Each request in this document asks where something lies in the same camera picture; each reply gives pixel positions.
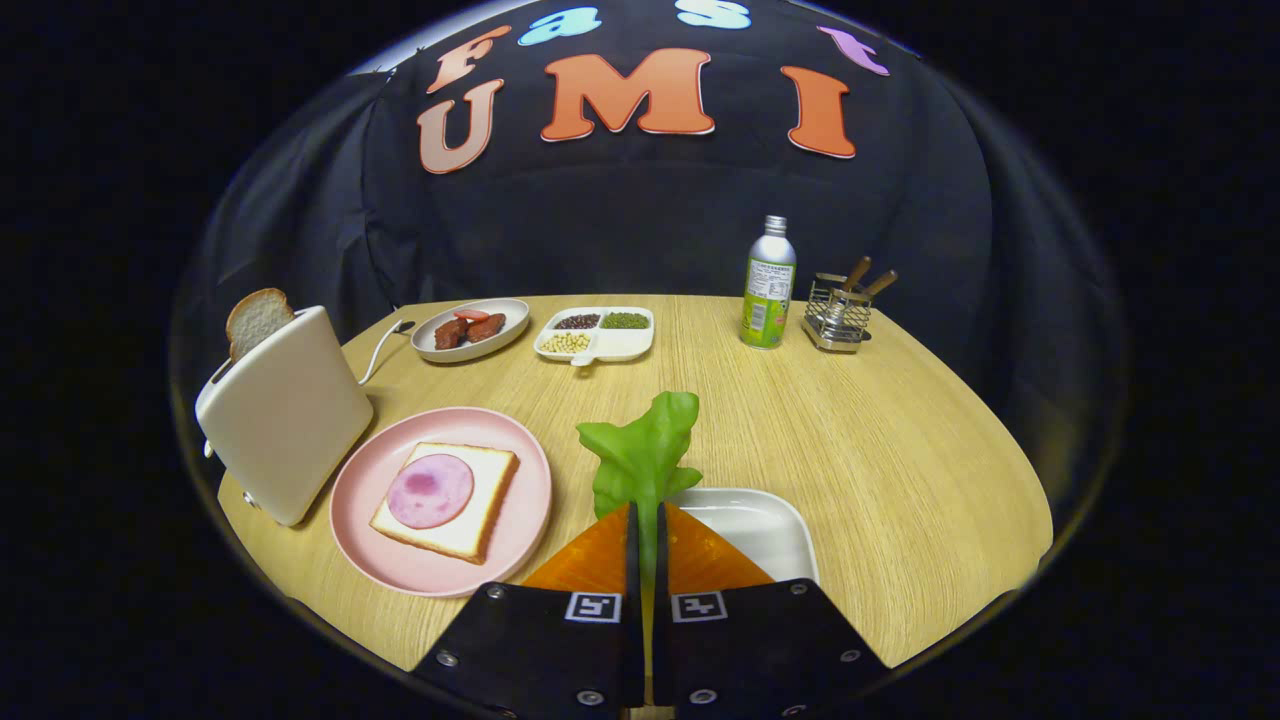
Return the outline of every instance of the orange letter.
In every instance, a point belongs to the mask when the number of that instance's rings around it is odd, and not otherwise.
[[[832,158],[852,158],[854,143],[845,137],[845,113],[840,108],[840,96],[849,92],[849,86],[833,77],[791,65],[783,67],[782,74],[796,83],[796,104],[800,106],[800,119],[787,132],[791,142]]]
[[[438,176],[465,168],[484,152],[493,131],[493,94],[502,87],[502,79],[492,79],[477,85],[462,96],[471,104],[471,132],[467,141],[449,149],[444,145],[444,118],[453,108],[453,100],[445,100],[417,117],[419,155],[422,168]]]
[[[476,67],[467,63],[467,60],[479,60],[480,58],[488,55],[489,50],[493,49],[493,40],[490,38],[502,37],[508,32],[511,32],[511,26],[502,26],[498,29],[490,29],[471,42],[460,45],[444,55],[440,55],[440,73],[435,76],[435,82],[431,83],[431,87],[426,88],[426,94],[430,95],[476,69]]]
[[[654,50],[627,77],[599,55],[575,55],[547,65],[556,76],[556,106],[543,140],[577,140],[591,135],[595,123],[582,117],[582,102],[612,132],[622,132],[640,101],[649,96],[649,111],[636,122],[652,133],[705,135],[716,120],[703,113],[699,83],[701,68],[712,59],[701,50]]]

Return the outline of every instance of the aluminum bottle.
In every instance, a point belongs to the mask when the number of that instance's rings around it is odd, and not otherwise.
[[[787,242],[787,219],[765,215],[764,234],[751,246],[746,260],[739,332],[742,342],[765,350],[782,342],[795,278],[796,251]]]

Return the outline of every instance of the letter m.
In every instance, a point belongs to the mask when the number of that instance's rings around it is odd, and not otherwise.
[[[558,142],[591,135],[595,123],[582,115],[584,102],[611,132],[622,132],[649,97],[649,110],[636,122],[652,133],[705,135],[716,120],[703,113],[701,68],[712,59],[701,50],[654,50],[627,77],[599,55],[575,55],[547,65],[556,77],[556,105],[543,140]]]

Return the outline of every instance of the white bread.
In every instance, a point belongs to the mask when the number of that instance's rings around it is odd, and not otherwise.
[[[392,515],[390,507],[387,505],[387,496],[384,496],[372,520],[369,521],[369,527],[394,541],[466,560],[475,565],[484,565],[493,525],[498,520],[498,511],[502,510],[502,501],[507,496],[511,478],[520,468],[520,459],[516,457],[515,452],[506,450],[420,442],[410,452],[401,469],[403,470],[406,465],[426,455],[452,455],[471,468],[474,486],[471,500],[467,501],[466,507],[458,512],[457,518],[443,525],[417,530],[402,524]]]
[[[284,293],[274,287],[250,293],[227,315],[227,340],[232,343],[232,363],[293,320]]]

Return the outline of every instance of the wooden table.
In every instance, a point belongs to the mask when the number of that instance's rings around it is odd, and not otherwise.
[[[392,338],[365,392],[374,421],[356,447],[388,425],[435,407],[504,413],[539,439],[553,477],[540,547],[507,582],[520,583],[590,525],[598,457],[577,442],[581,421],[625,424],[662,391],[701,398],[681,461],[699,487],[778,495],[804,516],[822,587],[888,666],[956,629],[1018,588],[1050,547],[1048,502],[1030,462],[969,387],[879,311],[855,355],[814,348],[792,309],[781,347],[737,340],[741,299],[690,296],[527,297],[530,327],[507,347],[458,365],[422,361]],[[412,305],[417,320],[456,302]],[[639,305],[653,310],[653,348],[630,363],[571,368],[532,351],[558,310]],[[356,377],[390,327],[387,316],[346,345]],[[276,525],[224,477],[218,498],[264,573],[357,643],[410,670],[466,602],[375,584],[353,568],[329,528],[333,478],[294,528]]]

